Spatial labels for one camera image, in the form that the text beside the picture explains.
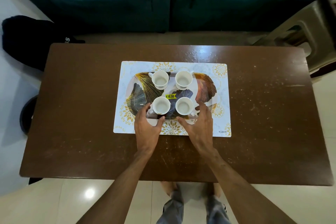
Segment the gray pants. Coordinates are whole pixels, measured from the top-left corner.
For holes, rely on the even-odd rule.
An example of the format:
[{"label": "gray pants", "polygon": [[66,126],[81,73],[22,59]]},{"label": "gray pants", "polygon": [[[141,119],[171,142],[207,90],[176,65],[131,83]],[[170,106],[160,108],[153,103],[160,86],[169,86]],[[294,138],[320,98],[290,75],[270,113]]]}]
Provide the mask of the gray pants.
[{"label": "gray pants", "polygon": [[[174,191],[170,200],[164,205],[162,216],[157,224],[181,224],[183,221],[183,199],[180,191]],[[207,224],[231,224],[226,209],[217,197],[208,197],[206,203]]]}]

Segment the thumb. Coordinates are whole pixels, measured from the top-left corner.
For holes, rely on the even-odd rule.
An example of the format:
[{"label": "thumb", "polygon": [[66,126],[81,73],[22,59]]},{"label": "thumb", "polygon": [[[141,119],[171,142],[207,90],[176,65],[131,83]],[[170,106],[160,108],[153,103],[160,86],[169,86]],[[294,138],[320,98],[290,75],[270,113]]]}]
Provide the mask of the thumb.
[{"label": "thumb", "polygon": [[189,126],[191,126],[189,123],[186,122],[185,119],[183,119],[182,117],[177,116],[176,117],[177,121],[184,127],[184,129],[187,131],[187,129],[189,129]]},{"label": "thumb", "polygon": [[163,124],[164,121],[165,121],[165,116],[162,116],[162,117],[158,120],[157,125],[156,125],[155,127],[159,128],[160,131],[161,131],[162,124]]}]

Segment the person's left hand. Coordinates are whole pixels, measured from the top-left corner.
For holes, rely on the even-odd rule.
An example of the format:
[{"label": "person's left hand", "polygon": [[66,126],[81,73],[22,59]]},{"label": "person's left hand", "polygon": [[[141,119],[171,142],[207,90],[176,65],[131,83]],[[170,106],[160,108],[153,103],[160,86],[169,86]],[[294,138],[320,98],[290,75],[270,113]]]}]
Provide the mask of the person's left hand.
[{"label": "person's left hand", "polygon": [[146,112],[150,105],[150,103],[147,103],[136,114],[134,130],[138,151],[152,154],[158,142],[165,116],[158,120],[156,126],[150,125],[146,119]]}]

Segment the table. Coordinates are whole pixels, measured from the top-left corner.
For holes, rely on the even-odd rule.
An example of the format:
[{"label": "table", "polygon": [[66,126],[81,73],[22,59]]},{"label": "table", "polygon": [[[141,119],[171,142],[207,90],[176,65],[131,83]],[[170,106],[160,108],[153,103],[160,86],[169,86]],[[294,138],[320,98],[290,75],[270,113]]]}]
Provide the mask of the table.
[{"label": "table", "polygon": [[[122,61],[228,66],[232,137],[214,147],[248,182],[332,185],[305,54],[294,47],[53,44],[20,174],[115,179],[137,150],[113,133]],[[187,136],[159,137],[141,180],[216,182]]]}]

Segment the price tag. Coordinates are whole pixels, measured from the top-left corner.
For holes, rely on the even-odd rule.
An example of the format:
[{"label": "price tag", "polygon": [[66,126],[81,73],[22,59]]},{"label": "price tag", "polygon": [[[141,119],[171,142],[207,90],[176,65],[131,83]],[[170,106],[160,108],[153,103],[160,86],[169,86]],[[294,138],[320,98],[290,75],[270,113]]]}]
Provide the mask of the price tag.
[{"label": "price tag", "polygon": [[168,94],[166,95],[166,99],[176,99],[176,94]]}]

